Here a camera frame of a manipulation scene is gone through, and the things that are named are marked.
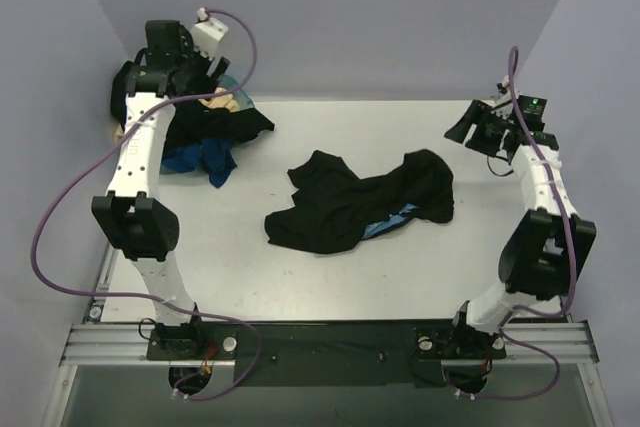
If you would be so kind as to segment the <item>black graphic t shirt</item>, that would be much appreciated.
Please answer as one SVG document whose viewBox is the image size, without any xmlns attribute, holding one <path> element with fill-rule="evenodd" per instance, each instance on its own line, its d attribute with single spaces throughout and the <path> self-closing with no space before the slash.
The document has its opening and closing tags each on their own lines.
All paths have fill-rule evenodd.
<svg viewBox="0 0 640 427">
<path fill-rule="evenodd" d="M 454 216 L 449 165 L 434 152 L 407 153 L 390 172 L 358 177 L 338 157 L 315 151 L 288 171 L 293 206 L 265 217 L 272 245 L 331 255 L 396 230 L 414 219 L 447 224 Z"/>
</svg>

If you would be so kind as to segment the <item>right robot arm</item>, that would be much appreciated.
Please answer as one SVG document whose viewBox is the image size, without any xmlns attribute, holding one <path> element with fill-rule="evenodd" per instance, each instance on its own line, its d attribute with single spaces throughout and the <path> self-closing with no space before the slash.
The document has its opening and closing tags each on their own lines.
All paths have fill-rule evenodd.
<svg viewBox="0 0 640 427">
<path fill-rule="evenodd" d="M 459 323 L 446 332 L 447 346 L 458 356 L 472 354 L 482 334 L 497 334 L 518 311 L 531 313 L 555 298 L 571 302 L 595 241 L 595 224 L 581 218 L 569 199 L 558 141 L 542 120 L 546 104 L 522 94 L 504 95 L 495 106 L 475 99 L 444 134 L 489 158 L 503 153 L 524 201 L 524 215 L 499 257 L 497 283 L 463 304 Z"/>
</svg>

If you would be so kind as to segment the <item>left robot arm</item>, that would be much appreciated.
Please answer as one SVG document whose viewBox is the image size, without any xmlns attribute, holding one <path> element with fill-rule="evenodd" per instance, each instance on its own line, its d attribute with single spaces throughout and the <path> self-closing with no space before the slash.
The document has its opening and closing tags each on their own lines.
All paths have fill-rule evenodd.
<svg viewBox="0 0 640 427">
<path fill-rule="evenodd" d="M 229 62 L 214 57 L 228 31 L 216 19 L 201 19 L 191 29 L 178 21 L 151 20 L 145 25 L 146 48 L 119 75 L 124 96 L 124 134 L 116 171 L 91 211 L 112 247 L 136 268 L 155 301 L 151 342 L 184 359 L 199 356 L 206 335 L 196 303 L 184 286 L 175 248 L 179 220 L 158 198 L 158 181 L 166 135 L 175 107 L 157 104 L 199 89 L 211 92 Z"/>
</svg>

